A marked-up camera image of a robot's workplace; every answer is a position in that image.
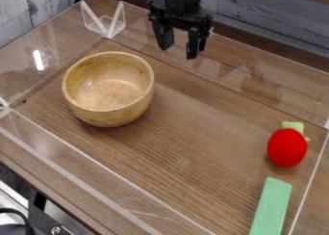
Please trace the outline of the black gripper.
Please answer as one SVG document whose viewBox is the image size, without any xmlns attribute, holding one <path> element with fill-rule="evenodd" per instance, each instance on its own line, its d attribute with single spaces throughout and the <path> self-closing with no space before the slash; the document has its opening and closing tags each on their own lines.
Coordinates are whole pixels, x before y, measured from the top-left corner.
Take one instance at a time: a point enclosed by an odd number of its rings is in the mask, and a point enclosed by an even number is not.
<svg viewBox="0 0 329 235">
<path fill-rule="evenodd" d="M 201 9 L 201 0 L 164 0 L 149 3 L 149 20 L 158 47 L 166 50 L 174 43 L 173 28 L 188 31 L 186 59 L 194 59 L 205 49 L 212 16 Z"/>
</svg>

